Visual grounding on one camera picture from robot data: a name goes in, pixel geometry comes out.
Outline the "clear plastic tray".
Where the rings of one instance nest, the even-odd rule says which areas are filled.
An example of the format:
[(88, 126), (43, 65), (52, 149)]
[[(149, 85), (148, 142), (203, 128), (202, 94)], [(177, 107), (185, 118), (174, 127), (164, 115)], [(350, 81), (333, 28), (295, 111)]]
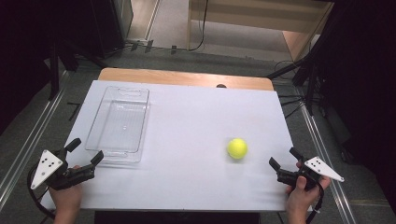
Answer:
[(149, 90), (107, 87), (85, 149), (104, 153), (103, 163), (140, 162), (149, 114)]

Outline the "dark curtain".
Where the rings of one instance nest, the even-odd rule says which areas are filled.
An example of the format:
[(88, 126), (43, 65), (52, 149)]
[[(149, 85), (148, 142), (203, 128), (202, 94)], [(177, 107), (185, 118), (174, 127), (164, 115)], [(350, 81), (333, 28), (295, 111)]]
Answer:
[(343, 148), (375, 174), (396, 212), (396, 0), (330, 1), (321, 93), (350, 133)]
[(0, 0), (0, 134), (46, 85), (67, 0)]

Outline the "person's right hand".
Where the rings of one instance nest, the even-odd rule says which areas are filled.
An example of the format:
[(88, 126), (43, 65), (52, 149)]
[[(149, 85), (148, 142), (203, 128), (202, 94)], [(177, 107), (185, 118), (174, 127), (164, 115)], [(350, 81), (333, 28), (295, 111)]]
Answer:
[(320, 187), (315, 186), (306, 190), (307, 179), (304, 176), (297, 178), (295, 188), (287, 186), (289, 198), (286, 202), (287, 217), (302, 217), (306, 219), (307, 210), (320, 197)]

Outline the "aluminium floor rail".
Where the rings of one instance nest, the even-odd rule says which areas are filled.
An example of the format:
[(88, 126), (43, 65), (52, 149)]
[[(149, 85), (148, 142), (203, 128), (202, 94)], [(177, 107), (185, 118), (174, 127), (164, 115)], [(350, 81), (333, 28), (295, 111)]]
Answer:
[(35, 162), (36, 154), (41, 155), (40, 139), (73, 75), (68, 71), (61, 73), (60, 90), (52, 100), (47, 96), (50, 86), (45, 86), (0, 136), (0, 215), (11, 206), (18, 190), (26, 193), (25, 169)]
[(322, 136), (319, 133), (316, 120), (309, 114), (305, 103), (300, 103), (300, 107), (305, 125), (309, 131), (316, 152), (316, 156), (313, 161), (321, 161), (321, 164), (317, 166), (316, 171), (320, 175), (329, 175), (331, 179), (329, 191), (341, 218), (341, 222), (342, 224), (358, 224), (347, 195), (342, 187), (345, 179), (340, 175), (340, 173), (334, 170), (330, 155), (323, 142)]

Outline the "person's left hand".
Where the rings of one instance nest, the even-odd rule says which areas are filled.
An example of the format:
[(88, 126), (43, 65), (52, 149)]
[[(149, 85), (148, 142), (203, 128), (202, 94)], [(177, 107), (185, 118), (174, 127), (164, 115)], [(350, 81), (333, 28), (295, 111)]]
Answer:
[(50, 188), (49, 194), (56, 207), (56, 217), (75, 217), (77, 219), (83, 195), (81, 184), (68, 189)]

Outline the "black stand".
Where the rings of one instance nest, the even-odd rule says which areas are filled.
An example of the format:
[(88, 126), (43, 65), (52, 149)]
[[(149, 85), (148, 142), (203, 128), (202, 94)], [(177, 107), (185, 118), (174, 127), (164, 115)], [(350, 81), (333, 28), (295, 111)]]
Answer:
[(106, 68), (106, 64), (104, 62), (72, 41), (67, 39), (53, 40), (50, 44), (49, 52), (50, 101), (52, 101), (60, 91), (59, 61), (64, 64), (66, 69), (76, 71), (78, 68), (78, 62), (74, 56), (75, 53), (82, 55), (100, 68)]
[(318, 67), (315, 64), (315, 60), (311, 53), (306, 54), (302, 59), (297, 62), (291, 63), (279, 70), (266, 76), (268, 79), (274, 79), (280, 77), (294, 69), (298, 69), (297, 73), (292, 79), (292, 84), (295, 87), (302, 87), (303, 84), (308, 81), (307, 92), (304, 96), (305, 107), (310, 116), (313, 116), (312, 105), (314, 103), (314, 91), (318, 77)]

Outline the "wooden table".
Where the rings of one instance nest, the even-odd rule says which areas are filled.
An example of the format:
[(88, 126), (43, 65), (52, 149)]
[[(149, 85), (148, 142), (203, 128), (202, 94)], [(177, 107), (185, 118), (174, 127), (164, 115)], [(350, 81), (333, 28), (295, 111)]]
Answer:
[(265, 77), (240, 77), (152, 69), (105, 68), (99, 80), (272, 91), (272, 81)]

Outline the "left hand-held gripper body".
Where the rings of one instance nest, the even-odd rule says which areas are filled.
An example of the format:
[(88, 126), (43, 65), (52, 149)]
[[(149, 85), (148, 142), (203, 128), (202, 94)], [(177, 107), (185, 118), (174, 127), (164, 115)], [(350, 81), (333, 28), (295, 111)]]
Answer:
[(55, 190), (69, 189), (94, 178), (94, 160), (77, 169), (69, 168), (66, 161), (68, 152), (65, 148), (58, 151), (44, 150), (35, 169), (30, 189), (37, 189), (43, 183)]

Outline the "white table board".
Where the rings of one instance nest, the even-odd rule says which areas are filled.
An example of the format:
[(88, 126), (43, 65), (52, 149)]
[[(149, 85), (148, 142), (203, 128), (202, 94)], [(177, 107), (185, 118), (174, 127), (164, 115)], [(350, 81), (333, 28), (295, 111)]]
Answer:
[[(285, 187), (269, 164), (292, 170), (292, 141), (275, 91), (148, 84), (140, 162), (102, 165), (83, 185), (92, 210), (282, 211)], [(234, 159), (241, 138), (247, 155)]]

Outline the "yellow tennis ball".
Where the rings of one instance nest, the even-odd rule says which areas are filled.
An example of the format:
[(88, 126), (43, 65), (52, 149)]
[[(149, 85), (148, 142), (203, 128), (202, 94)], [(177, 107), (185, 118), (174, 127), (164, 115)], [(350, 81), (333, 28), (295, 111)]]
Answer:
[(232, 158), (239, 160), (247, 155), (248, 145), (245, 140), (235, 138), (229, 142), (227, 152)]

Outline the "dark cabinet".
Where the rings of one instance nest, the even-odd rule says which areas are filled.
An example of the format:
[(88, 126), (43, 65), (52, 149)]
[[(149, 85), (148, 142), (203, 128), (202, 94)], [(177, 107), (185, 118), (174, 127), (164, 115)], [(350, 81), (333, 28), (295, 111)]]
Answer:
[(131, 0), (91, 0), (99, 40), (98, 55), (123, 49), (134, 18)]

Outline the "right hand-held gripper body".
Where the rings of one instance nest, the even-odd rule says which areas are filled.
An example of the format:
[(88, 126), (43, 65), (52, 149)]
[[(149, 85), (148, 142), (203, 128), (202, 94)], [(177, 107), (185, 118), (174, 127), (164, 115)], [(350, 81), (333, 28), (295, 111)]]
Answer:
[(307, 183), (305, 186), (306, 190), (313, 189), (322, 176), (327, 176), (330, 179), (339, 182), (345, 181), (342, 176), (336, 173), (332, 167), (330, 167), (319, 157), (313, 157), (309, 160), (303, 158), (301, 160), (301, 167), (296, 172), (287, 171), (280, 167), (280, 169), (276, 172), (276, 175), (278, 182), (287, 184), (292, 187), (295, 187), (297, 178), (299, 176), (304, 176), (307, 179)]

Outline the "light wooden counter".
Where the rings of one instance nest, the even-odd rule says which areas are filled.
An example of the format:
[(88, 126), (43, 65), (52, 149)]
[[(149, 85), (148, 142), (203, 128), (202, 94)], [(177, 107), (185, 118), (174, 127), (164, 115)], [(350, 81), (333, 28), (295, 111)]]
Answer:
[(296, 62), (321, 34), (332, 8), (333, 2), (325, 0), (188, 0), (187, 46), (192, 21), (280, 30)]

